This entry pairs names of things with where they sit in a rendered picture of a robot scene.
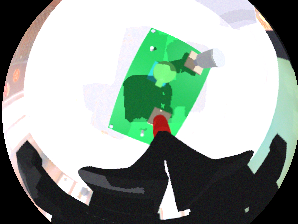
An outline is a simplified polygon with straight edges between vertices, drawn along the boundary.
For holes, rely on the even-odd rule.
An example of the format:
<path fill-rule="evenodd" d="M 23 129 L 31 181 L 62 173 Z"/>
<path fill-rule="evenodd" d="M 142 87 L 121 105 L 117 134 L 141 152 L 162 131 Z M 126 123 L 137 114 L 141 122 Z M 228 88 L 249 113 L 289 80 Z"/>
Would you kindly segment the green circuit board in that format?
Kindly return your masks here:
<path fill-rule="evenodd" d="M 201 53 L 152 28 L 126 71 L 108 128 L 146 144 L 158 131 L 176 136 L 210 69 L 225 63 L 221 49 Z"/>

